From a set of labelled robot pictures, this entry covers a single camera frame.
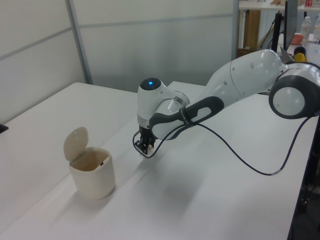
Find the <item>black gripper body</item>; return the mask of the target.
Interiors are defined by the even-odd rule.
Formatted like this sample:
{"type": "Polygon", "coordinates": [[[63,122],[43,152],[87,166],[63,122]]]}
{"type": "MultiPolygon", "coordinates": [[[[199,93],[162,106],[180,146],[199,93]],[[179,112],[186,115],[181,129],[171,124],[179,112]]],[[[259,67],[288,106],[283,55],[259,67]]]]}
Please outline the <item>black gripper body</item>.
{"type": "Polygon", "coordinates": [[[139,126],[139,132],[140,132],[140,140],[142,140],[143,143],[146,145],[149,145],[150,141],[156,141],[157,139],[149,128],[144,128],[142,126],[139,126]]]}

